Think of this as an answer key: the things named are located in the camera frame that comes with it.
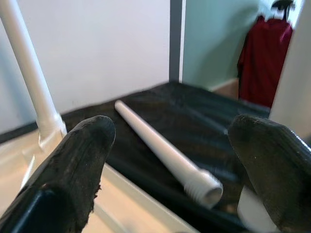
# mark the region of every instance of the light blue wall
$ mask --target light blue wall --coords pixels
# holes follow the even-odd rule
[[[237,77],[245,36],[271,0],[187,0],[183,82],[206,89]]]

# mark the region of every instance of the hanger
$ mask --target hanger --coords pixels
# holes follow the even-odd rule
[[[295,4],[293,0],[277,0],[272,4],[271,9],[276,9],[276,8],[279,11],[284,10],[283,20],[287,21],[290,9],[295,8]]]

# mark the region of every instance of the red jacket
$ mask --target red jacket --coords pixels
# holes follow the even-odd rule
[[[238,62],[239,98],[271,107],[293,29],[281,19],[259,16]]]

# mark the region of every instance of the black tarp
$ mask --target black tarp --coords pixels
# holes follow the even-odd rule
[[[268,117],[269,109],[180,83],[166,83],[120,99],[223,183],[224,194],[215,208],[200,207],[185,195],[183,187],[114,110],[115,100],[64,114],[67,130],[95,115],[110,117],[117,135],[107,162],[114,169],[202,233],[243,231],[236,207],[242,187],[250,184],[226,129],[238,114]],[[0,135],[0,142],[35,128],[33,123]]]

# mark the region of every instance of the white plastic rod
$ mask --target white plastic rod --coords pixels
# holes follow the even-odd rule
[[[115,102],[115,109],[177,178],[194,201],[212,208],[220,200],[223,185],[210,172],[199,169],[122,101]]]
[[[63,127],[16,0],[0,0],[0,18],[37,114],[40,137]]]

